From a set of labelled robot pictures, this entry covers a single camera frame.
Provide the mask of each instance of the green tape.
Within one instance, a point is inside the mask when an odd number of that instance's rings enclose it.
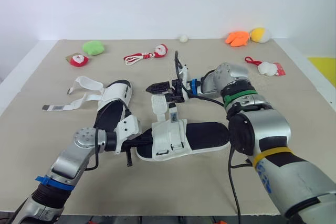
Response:
[[[258,92],[256,90],[245,90],[239,93],[236,93],[234,95],[226,95],[223,97],[223,101],[224,101],[224,107],[226,108],[228,106],[229,103],[231,103],[233,100],[242,97],[244,95],[248,95],[248,94],[257,94]]]

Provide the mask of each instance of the white ball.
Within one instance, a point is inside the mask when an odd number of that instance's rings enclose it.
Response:
[[[180,42],[181,43],[186,43],[188,41],[188,36],[186,35],[181,35],[180,36]]]

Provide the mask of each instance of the red keychain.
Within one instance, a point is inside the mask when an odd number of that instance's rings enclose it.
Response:
[[[164,56],[166,56],[167,52],[168,52],[167,46],[164,45],[164,44],[160,44],[155,48],[155,52],[150,52],[150,53],[139,52],[137,54],[128,55],[128,56],[124,57],[124,60],[125,60],[125,64],[127,66],[130,66],[130,65],[138,62],[139,60],[164,57]]]
[[[260,74],[265,74],[267,76],[284,76],[286,75],[282,65],[280,63],[274,62],[269,63],[267,61],[254,60],[250,56],[245,57],[247,63],[252,63],[258,66],[258,71]]]

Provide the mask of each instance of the orange object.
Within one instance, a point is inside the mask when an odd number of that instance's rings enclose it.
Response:
[[[230,44],[232,47],[240,47],[247,45],[250,34],[246,31],[235,31],[229,34],[225,43]]]

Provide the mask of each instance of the white cotton ball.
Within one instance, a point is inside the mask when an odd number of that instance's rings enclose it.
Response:
[[[186,35],[181,35],[180,36],[180,42],[181,43],[185,43],[185,42],[187,42],[188,41],[188,36],[186,36]]]
[[[277,65],[264,61],[258,66],[258,71],[260,74],[265,74],[267,76],[273,76],[278,72]]]

